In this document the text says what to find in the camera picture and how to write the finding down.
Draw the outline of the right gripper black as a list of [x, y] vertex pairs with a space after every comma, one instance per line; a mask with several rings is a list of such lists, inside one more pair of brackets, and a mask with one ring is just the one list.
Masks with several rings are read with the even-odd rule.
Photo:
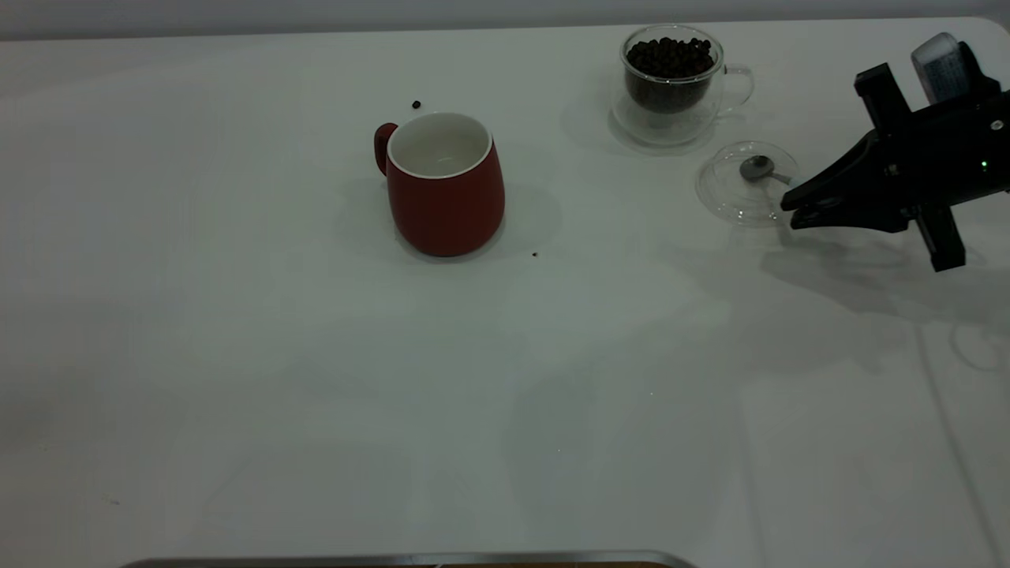
[[965, 43], [913, 62], [930, 104], [911, 110], [885, 64], [858, 74], [872, 134], [786, 191], [780, 207], [794, 212], [793, 230], [897, 234], [914, 223], [944, 272], [967, 262], [953, 208], [1008, 190], [1008, 93]]

